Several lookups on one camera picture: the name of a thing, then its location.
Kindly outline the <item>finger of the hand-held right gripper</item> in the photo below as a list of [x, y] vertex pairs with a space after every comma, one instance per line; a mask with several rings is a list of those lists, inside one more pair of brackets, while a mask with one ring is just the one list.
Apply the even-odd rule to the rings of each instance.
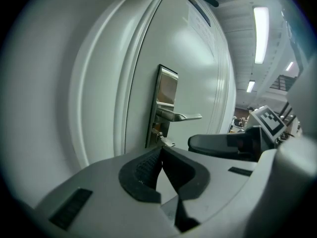
[[237, 137], [234, 134], [198, 134], [188, 139], [188, 150], [217, 158], [236, 158]]

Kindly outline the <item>white paper door sign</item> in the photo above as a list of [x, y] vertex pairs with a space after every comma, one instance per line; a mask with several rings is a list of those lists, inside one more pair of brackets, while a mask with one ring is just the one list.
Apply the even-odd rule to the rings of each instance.
[[192, 27], [198, 35], [201, 37], [203, 42], [209, 47], [212, 55], [215, 55], [214, 47], [214, 35], [211, 31], [211, 27], [206, 22], [201, 13], [192, 5], [188, 5], [188, 25]]

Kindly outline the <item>small metal key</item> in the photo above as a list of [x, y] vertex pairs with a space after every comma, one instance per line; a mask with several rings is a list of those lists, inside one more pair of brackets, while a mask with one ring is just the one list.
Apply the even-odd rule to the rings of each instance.
[[167, 147], [174, 147], [175, 146], [175, 143], [172, 142], [170, 139], [168, 139], [167, 137], [164, 137], [163, 133], [162, 132], [159, 132], [157, 134], [157, 137], [156, 137], [156, 142], [161, 144], [161, 145], [164, 145], [164, 146], [167, 146]]

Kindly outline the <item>long ceiling light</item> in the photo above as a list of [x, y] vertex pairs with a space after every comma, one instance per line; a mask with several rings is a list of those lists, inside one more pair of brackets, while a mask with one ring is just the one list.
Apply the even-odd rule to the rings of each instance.
[[255, 64], [263, 64], [269, 34], [269, 11], [267, 7], [255, 7], [254, 19], [256, 27]]

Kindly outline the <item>white panelled door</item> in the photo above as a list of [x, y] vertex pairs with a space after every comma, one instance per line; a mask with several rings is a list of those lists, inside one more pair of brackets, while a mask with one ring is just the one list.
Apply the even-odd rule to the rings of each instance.
[[177, 72], [174, 112], [201, 119], [170, 122], [167, 138], [187, 149], [196, 134], [227, 133], [235, 101], [227, 39], [211, 7], [195, 0], [209, 17], [215, 55], [188, 25], [188, 0], [162, 0], [144, 37], [129, 96], [125, 153], [145, 149], [159, 64]]

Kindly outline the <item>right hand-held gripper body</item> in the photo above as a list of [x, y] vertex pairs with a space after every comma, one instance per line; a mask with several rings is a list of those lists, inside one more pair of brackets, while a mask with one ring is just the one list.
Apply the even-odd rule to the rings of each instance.
[[251, 140], [255, 158], [276, 147], [278, 137], [286, 130], [283, 120], [269, 107], [263, 106], [249, 114], [244, 133]]

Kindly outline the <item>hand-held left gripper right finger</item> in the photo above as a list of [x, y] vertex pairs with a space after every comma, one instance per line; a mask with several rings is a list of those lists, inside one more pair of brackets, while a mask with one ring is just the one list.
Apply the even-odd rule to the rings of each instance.
[[250, 178], [229, 169], [236, 167], [252, 172], [257, 165], [256, 162], [211, 157], [175, 147], [172, 149], [205, 166], [210, 173], [210, 182], [200, 197], [183, 202], [187, 215], [199, 223], [205, 222], [223, 208]]

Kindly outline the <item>dark grey sign holder strip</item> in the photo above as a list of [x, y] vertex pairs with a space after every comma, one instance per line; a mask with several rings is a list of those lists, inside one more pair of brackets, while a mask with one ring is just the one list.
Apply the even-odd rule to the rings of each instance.
[[209, 17], [206, 15], [206, 13], [202, 10], [202, 8], [198, 5], [198, 3], [195, 0], [188, 0], [193, 6], [194, 8], [200, 13], [200, 15], [204, 18], [204, 20], [206, 21], [206, 23], [209, 25], [209, 27], [211, 27], [211, 22]]

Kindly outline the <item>silver door lock plate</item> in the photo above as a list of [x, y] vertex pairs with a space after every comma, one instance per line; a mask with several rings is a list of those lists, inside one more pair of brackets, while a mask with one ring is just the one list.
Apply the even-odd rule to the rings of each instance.
[[151, 100], [150, 118], [145, 141], [146, 148], [154, 144], [153, 130], [161, 132], [164, 137], [167, 136], [170, 120], [162, 116], [162, 110], [174, 110], [177, 83], [177, 72], [159, 64]]

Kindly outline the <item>white door frame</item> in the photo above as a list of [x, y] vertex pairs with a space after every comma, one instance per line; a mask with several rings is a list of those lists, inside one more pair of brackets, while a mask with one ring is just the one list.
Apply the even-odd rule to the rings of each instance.
[[125, 152], [129, 96], [139, 52], [162, 0], [99, 0], [69, 85], [71, 141], [81, 168]]

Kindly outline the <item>black stair railing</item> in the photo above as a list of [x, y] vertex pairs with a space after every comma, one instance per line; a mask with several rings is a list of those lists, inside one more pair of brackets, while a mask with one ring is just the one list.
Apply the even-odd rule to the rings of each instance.
[[280, 75], [272, 83], [270, 88], [288, 92], [296, 80], [297, 80], [297, 77], [289, 77], [286, 75]]

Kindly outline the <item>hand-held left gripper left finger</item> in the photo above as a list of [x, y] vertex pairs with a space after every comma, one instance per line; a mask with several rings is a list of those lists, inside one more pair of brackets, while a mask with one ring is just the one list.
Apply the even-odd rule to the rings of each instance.
[[35, 211], [52, 238], [175, 238], [161, 207], [161, 160], [176, 147], [148, 148], [95, 162], [50, 191]]

